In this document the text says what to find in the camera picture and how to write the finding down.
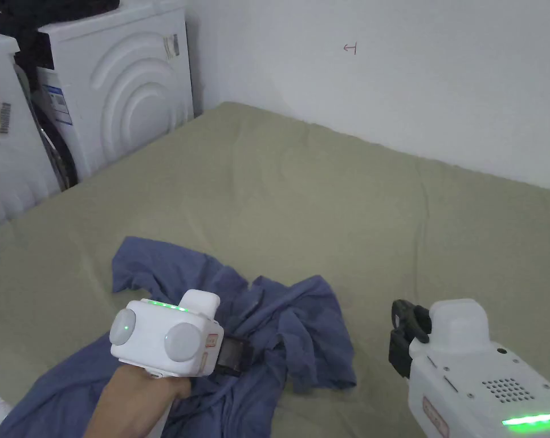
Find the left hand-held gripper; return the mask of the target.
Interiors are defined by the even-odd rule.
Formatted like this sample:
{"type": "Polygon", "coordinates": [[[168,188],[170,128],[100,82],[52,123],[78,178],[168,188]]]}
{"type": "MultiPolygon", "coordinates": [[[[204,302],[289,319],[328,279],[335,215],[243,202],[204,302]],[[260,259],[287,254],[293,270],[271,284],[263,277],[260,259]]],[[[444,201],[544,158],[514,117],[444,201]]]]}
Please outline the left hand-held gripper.
{"type": "Polygon", "coordinates": [[[227,335],[215,314],[220,297],[188,290],[180,303],[130,301],[115,317],[111,355],[156,378],[241,376],[251,367],[250,342],[227,335]]]}

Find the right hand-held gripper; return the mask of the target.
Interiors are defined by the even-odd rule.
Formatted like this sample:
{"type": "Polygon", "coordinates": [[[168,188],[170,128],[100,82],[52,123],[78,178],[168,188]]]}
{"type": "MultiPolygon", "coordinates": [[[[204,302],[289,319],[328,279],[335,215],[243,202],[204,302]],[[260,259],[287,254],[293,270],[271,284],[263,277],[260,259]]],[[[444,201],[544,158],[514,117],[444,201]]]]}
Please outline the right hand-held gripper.
{"type": "Polygon", "coordinates": [[[427,437],[550,437],[550,382],[490,339],[472,299],[391,308],[389,362],[427,437]]]}

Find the person's left hand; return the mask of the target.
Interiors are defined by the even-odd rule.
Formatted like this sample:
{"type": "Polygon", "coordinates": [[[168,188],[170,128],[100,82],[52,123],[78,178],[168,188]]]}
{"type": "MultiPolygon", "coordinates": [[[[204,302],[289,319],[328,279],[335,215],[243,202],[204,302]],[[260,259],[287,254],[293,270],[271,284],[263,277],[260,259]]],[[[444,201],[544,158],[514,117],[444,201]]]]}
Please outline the person's left hand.
{"type": "Polygon", "coordinates": [[[190,393],[188,378],[154,378],[142,368],[123,365],[105,386],[98,406],[112,420],[145,427],[190,393]]]}

